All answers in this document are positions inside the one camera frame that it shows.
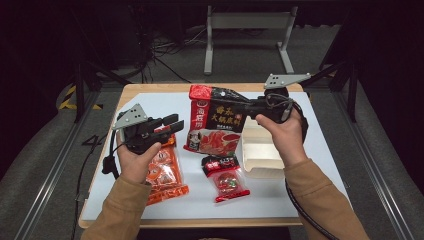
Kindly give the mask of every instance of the red package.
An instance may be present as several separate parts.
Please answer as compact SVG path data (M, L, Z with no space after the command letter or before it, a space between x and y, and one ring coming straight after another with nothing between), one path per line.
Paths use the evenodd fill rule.
M192 152L232 156L237 148L246 115L233 111L240 101L249 101L231 90L192 85L190 129L184 149Z
M235 156L205 157L202 159L202 168L218 192L215 202L250 195L250 190L243 183L240 165Z
M147 205L162 202L166 199L186 195L189 188L183 183L178 157L175 148L175 134L149 164L146 180L152 185Z

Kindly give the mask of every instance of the table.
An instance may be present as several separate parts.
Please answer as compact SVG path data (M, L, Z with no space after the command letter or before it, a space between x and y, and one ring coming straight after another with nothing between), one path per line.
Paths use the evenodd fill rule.
M263 94L263 84L208 84L230 88L248 98ZM184 182L189 186L188 195L166 200L147 206L141 220L141 228L214 228L214 227L270 227L300 225L297 211L292 206L282 179L245 179L251 195L233 199L223 203L214 203L216 190L210 185L200 168L200 159L206 155L188 152L182 149L188 132L190 112L188 91L190 84L130 84L122 93L117 105L117 113L131 108L134 101L140 101L145 112L151 117L163 114L162 108L154 104L164 99L165 94L173 94L173 102L186 98L186 108L171 106L172 113L179 113L180 120L187 124L183 131L177 133L177 151L182 165ZM290 96L302 106L308 118L309 131L305 140L307 154L329 176L336 187L347 196L343 182L332 159L331 153L319 128L309 98L298 84L288 87ZM90 197L85 201L79 225L87 228L95 220L101 210L104 198L110 191L114 177L101 173L102 159L107 154L108 143L105 143L100 161L90 187ZM241 147L237 148L237 156L242 156Z

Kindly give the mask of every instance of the gray floor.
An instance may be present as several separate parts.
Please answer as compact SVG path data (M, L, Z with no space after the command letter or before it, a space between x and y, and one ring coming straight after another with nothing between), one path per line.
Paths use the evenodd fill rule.
M337 26L293 30L288 53L296 73L318 71L337 30ZM211 76L203 75L203 42L186 47L174 55L166 54L160 59L192 82L264 82L270 73L284 73L275 47L276 36L278 33L269 30L256 37L241 31L217 33ZM150 62L149 67L151 76L147 69L145 72L149 82L152 79L153 83L183 82L157 61ZM141 82L140 75L130 80ZM347 183L352 206L369 236L372 239L424 239L424 230L420 228L424 222L424 198L403 168L366 95L359 86L356 108L358 122L352 124L343 106L345 94L330 92L327 83L323 79L305 90L311 94L315 114L342 179ZM66 91L64 89L58 96L58 106ZM78 175L90 152L90 146L81 144L93 135L103 136L107 133L121 91L121 86L108 82L99 93L87 92L86 95L92 96L95 103L103 104L103 110L88 111L79 124L73 123L75 110L60 110L22 150L0 183L0 239L14 239L15 236L25 239L71 237ZM70 141L69 133L75 129L79 130L78 134ZM64 154L61 149L69 142L72 143L71 150L64 164L57 167L58 156ZM89 188L102 147L94 150L84 167L82 193ZM44 191L48 201L44 201L45 205L37 211L31 209L46 179L56 179L49 178L52 168L59 169L60 175ZM306 239L301 226L289 229L292 239ZM82 231L77 227L75 239L79 239ZM280 238L277 235L263 239Z

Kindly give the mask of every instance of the black cable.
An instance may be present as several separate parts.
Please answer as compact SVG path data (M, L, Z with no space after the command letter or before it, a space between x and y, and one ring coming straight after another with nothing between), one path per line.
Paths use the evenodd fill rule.
M328 232L325 228L323 228L321 225L319 225L317 222L315 222L315 220L311 216L309 216L309 214L302 208L302 206L300 206L299 202L297 202L296 198L294 197L293 192L291 191L291 189L289 188L289 185L287 183L287 179L286 179L285 182L286 182L286 189L287 189L287 193L289 195L289 198L290 198L291 202L293 203L294 207L299 212L299 214L302 215L305 218L306 221L308 221L315 229L317 229L326 238L328 238L330 240L338 240L337 237L335 237L333 234Z
M80 185L81 185L81 178L82 178L82 173L84 172L84 168L85 168L85 164L88 161L88 158L91 156L91 154L93 154L94 150L96 149L97 145L99 143L101 143L101 141L107 136L107 134L105 134L103 137L98 138L96 141L94 141L93 146L90 149L90 152L87 154L87 156L84 159L84 162L81 166L80 169L80 173L78 176L78 182L77 182L77 189L76 189L76 195L75 195L75 212L74 212L74 223L72 226L72 235L71 235L71 240L75 239L75 230L77 227L77 219L78 219L78 212L79 212L79 205L78 205L78 195L80 192Z
M185 79L185 78L183 78L183 77L181 77L178 73L176 73L172 68L170 68L168 65L166 65L162 60L160 60L159 58L157 58L157 57L153 57L155 60L157 60L158 62L160 62L160 63L162 63L166 68L168 68L169 70L171 70L171 72L173 72L175 75L177 75L177 77L179 77L181 80L183 80L183 81L185 81L185 82L188 82L188 83L191 83L189 80L187 80L187 79Z

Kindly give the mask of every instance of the person's left hand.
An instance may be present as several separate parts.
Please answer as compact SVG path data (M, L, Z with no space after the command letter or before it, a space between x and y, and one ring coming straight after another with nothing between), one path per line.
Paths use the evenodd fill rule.
M116 134L116 144L117 146L122 144L119 134ZM121 164L121 176L127 180L144 184L149 172L149 163L159 152L161 146L157 142L147 149L145 153L138 155L128 150L125 144L122 144L117 149L119 163Z

